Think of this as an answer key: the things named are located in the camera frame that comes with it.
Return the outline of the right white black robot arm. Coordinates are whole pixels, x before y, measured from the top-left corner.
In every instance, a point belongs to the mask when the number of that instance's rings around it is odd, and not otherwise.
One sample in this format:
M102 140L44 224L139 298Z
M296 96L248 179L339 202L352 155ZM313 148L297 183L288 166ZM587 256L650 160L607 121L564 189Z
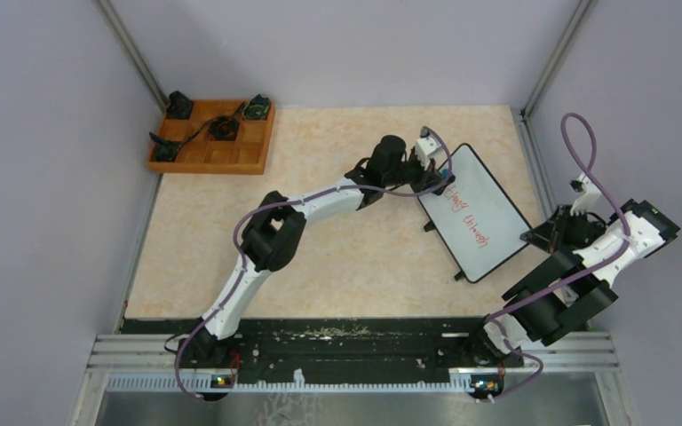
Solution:
M591 214L574 217L563 205L522 240L549 253L502 298L464 342L466 358L493 366L526 342L544 346L582 327L618 296L617 275L673 242L680 226L648 201L629 200L605 222Z

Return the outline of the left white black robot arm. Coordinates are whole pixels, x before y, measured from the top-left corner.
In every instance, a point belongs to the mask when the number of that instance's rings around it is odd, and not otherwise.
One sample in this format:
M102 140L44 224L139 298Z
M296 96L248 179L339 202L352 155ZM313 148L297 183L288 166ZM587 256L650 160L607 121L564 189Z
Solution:
M268 193L261 204L237 223L233 244L238 252L234 270L211 307L201 316L181 351L191 350L195 362L224 365L231 354L227 340L235 335L242 315L265 281L294 258L304 231L322 221L365 209L385 194L410 198L441 194L452 178L441 173L435 158L445 154L445 142L423 127L412 148L397 136L386 135L371 156L360 160L336 182L315 193L287 197Z

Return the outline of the small black-framed whiteboard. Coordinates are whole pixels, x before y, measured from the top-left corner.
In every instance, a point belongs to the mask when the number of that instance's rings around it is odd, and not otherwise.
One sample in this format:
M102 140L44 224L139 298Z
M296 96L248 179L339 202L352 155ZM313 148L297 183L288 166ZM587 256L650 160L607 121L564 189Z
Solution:
M460 145L439 170L454 180L442 194L419 198L424 230L445 244L458 267L454 279L474 284L528 246L521 236L531 225L472 146Z

